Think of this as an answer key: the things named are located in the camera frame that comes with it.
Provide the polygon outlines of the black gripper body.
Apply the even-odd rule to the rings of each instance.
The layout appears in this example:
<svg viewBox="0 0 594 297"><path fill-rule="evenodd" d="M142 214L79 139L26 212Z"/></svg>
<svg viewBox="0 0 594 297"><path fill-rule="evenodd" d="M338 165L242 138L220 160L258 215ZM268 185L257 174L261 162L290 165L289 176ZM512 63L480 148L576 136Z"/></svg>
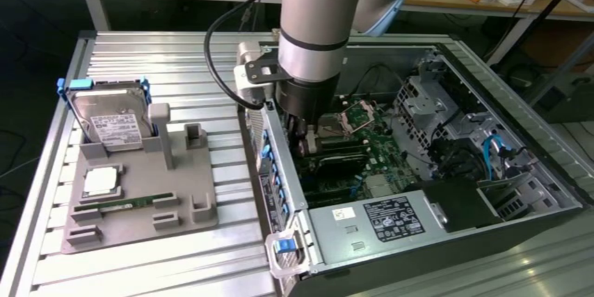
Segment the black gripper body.
<svg viewBox="0 0 594 297"><path fill-rule="evenodd" d="M277 104L285 112L286 127L317 125L321 116L328 112L340 77L320 82L298 79L277 83Z"/></svg>

